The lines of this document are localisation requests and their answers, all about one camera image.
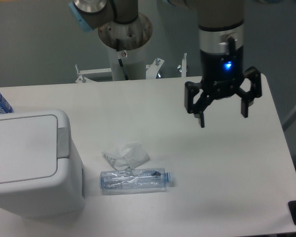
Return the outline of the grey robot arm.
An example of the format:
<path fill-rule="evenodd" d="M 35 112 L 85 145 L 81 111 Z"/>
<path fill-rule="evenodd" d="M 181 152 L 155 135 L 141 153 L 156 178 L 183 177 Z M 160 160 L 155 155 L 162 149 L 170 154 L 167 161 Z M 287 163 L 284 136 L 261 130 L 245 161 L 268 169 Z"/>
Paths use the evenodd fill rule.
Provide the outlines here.
<path fill-rule="evenodd" d="M 185 109 L 204 125 L 204 112 L 215 100 L 238 95 L 241 113 L 261 97 L 261 74 L 243 68 L 242 0 L 169 0 L 167 22 L 177 33 L 193 29 L 199 42 L 201 80 L 185 83 Z M 144 47 L 152 23 L 137 0 L 72 0 L 69 9 L 85 31 L 96 30 L 108 48 L 113 80 L 146 79 Z"/>

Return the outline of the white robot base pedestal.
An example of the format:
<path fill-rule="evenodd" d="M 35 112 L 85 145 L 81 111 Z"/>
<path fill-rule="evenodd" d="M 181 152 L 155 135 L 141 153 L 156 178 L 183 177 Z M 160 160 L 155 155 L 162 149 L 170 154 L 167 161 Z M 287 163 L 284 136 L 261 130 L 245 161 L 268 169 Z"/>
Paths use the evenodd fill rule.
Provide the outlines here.
<path fill-rule="evenodd" d="M 98 36 L 108 50 L 113 81 L 147 78 L 146 48 L 152 33 L 152 23 L 140 12 L 98 27 Z"/>

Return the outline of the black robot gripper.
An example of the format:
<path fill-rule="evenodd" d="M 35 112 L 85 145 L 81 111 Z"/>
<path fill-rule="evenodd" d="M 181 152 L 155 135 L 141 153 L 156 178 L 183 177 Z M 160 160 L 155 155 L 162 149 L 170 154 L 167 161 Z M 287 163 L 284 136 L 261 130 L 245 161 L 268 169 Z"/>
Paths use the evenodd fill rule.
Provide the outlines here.
<path fill-rule="evenodd" d="M 205 127 L 204 111 L 213 102 L 236 94 L 241 98 L 241 114 L 249 115 L 249 107 L 255 98 L 262 96 L 261 72 L 250 67 L 243 73 L 243 47 L 227 53 L 207 53 L 200 51 L 201 82 L 185 83 L 185 109 L 194 114 L 202 128 Z M 250 90 L 245 92 L 240 86 L 244 79 L 250 81 Z M 202 90 L 199 99 L 195 96 Z"/>

